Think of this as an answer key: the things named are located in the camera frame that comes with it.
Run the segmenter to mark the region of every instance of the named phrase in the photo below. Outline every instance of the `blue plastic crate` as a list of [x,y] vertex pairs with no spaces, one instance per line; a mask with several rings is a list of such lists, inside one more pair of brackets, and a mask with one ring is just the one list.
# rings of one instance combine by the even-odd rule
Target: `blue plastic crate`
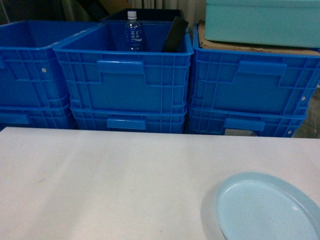
[[72,108],[81,130],[182,134],[185,114],[145,114]]
[[187,111],[193,49],[188,33],[178,52],[161,52],[171,22],[141,22],[142,52],[125,51],[126,21],[107,21],[54,48],[71,106],[161,114]]
[[224,135],[227,129],[236,129],[253,131],[260,137],[290,138],[306,117],[189,108],[186,132]]
[[0,107],[0,130],[5,127],[75,129],[70,105],[56,108]]
[[206,110],[304,116],[320,80],[320,57],[199,47],[194,56],[188,105]]
[[0,106],[65,106],[70,94],[53,46],[97,24],[31,20],[1,25]]

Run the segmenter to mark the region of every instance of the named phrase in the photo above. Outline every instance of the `crate handle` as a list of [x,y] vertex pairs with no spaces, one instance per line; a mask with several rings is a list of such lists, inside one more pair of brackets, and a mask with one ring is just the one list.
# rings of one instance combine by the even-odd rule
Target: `crate handle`
[[0,113],[0,123],[2,124],[31,124],[26,114]]
[[283,76],[286,69],[285,63],[240,61],[237,73]]
[[263,131],[265,129],[264,121],[254,120],[243,120],[227,118],[224,121],[224,128],[226,129],[239,129],[239,130],[250,130],[250,131]]
[[5,68],[6,68],[5,59],[3,56],[0,56],[0,69],[5,69]]
[[98,60],[96,63],[100,73],[145,74],[145,66],[142,61]]
[[110,117],[106,120],[106,125],[110,129],[132,129],[132,130],[146,130],[146,120],[128,120],[121,118]]

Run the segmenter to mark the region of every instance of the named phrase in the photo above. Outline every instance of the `light blue plate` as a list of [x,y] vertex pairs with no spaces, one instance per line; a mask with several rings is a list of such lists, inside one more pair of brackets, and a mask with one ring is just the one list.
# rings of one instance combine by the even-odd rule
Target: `light blue plate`
[[217,191],[215,209],[227,240],[320,240],[320,208],[270,175],[228,178]]

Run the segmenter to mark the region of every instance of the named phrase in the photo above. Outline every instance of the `bottle cap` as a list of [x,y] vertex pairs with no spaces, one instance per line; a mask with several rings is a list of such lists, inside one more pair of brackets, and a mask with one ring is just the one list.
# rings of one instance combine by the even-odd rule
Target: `bottle cap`
[[128,19],[129,20],[136,20],[137,19],[137,12],[136,11],[128,11]]

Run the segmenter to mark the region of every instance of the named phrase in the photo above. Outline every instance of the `table surface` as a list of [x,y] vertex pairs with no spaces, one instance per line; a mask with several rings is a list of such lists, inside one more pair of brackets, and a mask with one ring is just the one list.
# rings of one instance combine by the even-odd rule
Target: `table surface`
[[228,177],[279,177],[320,205],[320,140],[35,128],[0,132],[0,238],[224,240]]

